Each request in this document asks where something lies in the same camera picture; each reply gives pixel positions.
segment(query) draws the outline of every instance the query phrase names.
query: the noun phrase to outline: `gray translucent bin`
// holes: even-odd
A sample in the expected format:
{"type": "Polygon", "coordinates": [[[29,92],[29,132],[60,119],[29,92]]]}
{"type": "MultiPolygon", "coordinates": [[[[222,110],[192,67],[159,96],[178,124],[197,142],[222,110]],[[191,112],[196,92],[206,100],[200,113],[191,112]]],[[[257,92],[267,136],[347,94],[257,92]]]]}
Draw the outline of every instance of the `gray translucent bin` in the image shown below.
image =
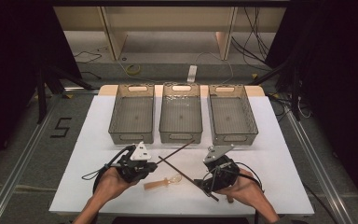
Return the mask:
{"type": "Polygon", "coordinates": [[[154,85],[119,85],[109,133],[115,144],[153,143],[154,85]]]}
{"type": "Polygon", "coordinates": [[[191,140],[200,143],[202,115],[199,85],[164,84],[159,133],[161,143],[187,143],[191,140]]]}
{"type": "Polygon", "coordinates": [[[251,145],[257,126],[242,85],[210,85],[208,105],[215,146],[251,145]]]}

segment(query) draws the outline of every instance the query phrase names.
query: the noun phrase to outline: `table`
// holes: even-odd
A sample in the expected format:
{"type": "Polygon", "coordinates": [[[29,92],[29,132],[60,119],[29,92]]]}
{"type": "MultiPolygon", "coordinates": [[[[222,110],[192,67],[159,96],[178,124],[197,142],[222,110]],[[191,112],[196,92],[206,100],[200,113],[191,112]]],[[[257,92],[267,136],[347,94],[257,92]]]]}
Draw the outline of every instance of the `table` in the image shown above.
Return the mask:
{"type": "MultiPolygon", "coordinates": [[[[193,179],[206,175],[207,169],[202,159],[207,155],[207,147],[212,144],[207,90],[207,86],[201,86],[204,130],[201,143],[192,144],[167,159],[193,179]]],[[[302,187],[268,97],[263,96],[259,87],[249,87],[246,90],[250,93],[249,100],[259,134],[251,146],[236,147],[227,155],[234,161],[243,162],[254,169],[263,183],[266,196],[278,214],[312,215],[314,212],[310,200],[302,187]]],[[[156,86],[155,118],[159,118],[160,114],[161,92],[162,86],[156,86]]],[[[61,215],[79,213],[91,196],[94,181],[83,180],[81,176],[100,169],[124,147],[114,145],[107,131],[115,102],[112,93],[115,93],[115,86],[102,87],[101,95],[94,97],[49,208],[50,212],[61,215]]],[[[155,119],[155,143],[146,145],[152,155],[151,161],[159,161],[158,156],[166,157],[181,146],[161,144],[158,123],[159,119],[155,119]]],[[[243,217],[255,213],[252,207],[238,202],[228,203],[223,195],[215,194],[219,199],[219,202],[216,202],[184,178],[177,185],[144,190],[144,183],[161,180],[174,174],[176,172],[162,162],[154,173],[107,203],[100,213],[140,217],[243,217]]]]}

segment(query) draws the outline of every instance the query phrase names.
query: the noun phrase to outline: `person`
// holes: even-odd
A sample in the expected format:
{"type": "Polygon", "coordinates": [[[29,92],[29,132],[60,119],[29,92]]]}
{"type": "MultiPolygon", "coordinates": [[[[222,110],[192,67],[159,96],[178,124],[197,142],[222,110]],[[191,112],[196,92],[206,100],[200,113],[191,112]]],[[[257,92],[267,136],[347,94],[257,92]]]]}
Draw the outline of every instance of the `person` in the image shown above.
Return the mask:
{"type": "MultiPolygon", "coordinates": [[[[240,172],[253,177],[253,174],[246,170],[241,169],[240,172]]],[[[115,199],[124,190],[136,184],[137,182],[127,183],[120,177],[116,168],[109,168],[101,177],[94,194],[89,198],[82,212],[73,223],[91,223],[98,211],[107,202],[115,199]]],[[[220,189],[216,193],[230,196],[240,203],[252,206],[264,218],[266,223],[285,223],[284,220],[280,220],[261,188],[253,180],[239,177],[234,185],[220,189]]]]}

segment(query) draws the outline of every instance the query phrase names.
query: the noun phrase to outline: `wooden handle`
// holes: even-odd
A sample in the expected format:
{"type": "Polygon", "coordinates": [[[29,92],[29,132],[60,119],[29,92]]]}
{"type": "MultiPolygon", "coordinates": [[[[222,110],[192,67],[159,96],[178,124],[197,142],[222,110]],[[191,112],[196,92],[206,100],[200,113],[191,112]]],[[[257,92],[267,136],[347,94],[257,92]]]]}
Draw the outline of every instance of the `wooden handle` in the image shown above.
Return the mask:
{"type": "Polygon", "coordinates": [[[229,203],[234,203],[234,199],[232,197],[230,197],[230,196],[227,196],[227,201],[229,203]]]}
{"type": "Polygon", "coordinates": [[[153,189],[161,186],[168,186],[169,182],[167,178],[160,181],[150,182],[144,184],[144,189],[153,189]]]}

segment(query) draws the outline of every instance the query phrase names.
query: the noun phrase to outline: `white tabletop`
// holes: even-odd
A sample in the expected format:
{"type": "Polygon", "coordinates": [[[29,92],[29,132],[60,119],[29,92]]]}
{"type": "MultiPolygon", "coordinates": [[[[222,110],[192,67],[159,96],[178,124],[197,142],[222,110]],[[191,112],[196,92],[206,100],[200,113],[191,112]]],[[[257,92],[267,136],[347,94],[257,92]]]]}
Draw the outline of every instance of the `white tabletop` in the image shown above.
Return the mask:
{"type": "MultiPolygon", "coordinates": [[[[265,194],[278,214],[312,215],[314,211],[301,184],[296,167],[284,142],[281,129],[267,97],[249,97],[259,131],[251,146],[236,147],[228,156],[250,166],[260,177],[265,194]]],[[[81,179],[82,175],[100,169],[124,146],[116,146],[108,133],[115,96],[95,96],[71,159],[50,212],[59,214],[79,213],[91,196],[94,179],[81,179]]],[[[167,161],[190,178],[203,178],[207,168],[202,160],[212,144],[206,96],[201,95],[203,133],[200,144],[192,144],[167,161]]],[[[161,97],[156,96],[154,144],[146,144],[152,155],[150,161],[159,161],[180,144],[161,144],[158,132],[161,97]]],[[[255,210],[242,203],[228,203],[225,196],[215,194],[216,202],[207,197],[188,180],[177,185],[144,190],[144,183],[162,180],[177,174],[165,162],[136,186],[127,189],[107,203],[100,213],[116,216],[184,216],[184,217],[237,217],[252,215],[255,210]]]]}

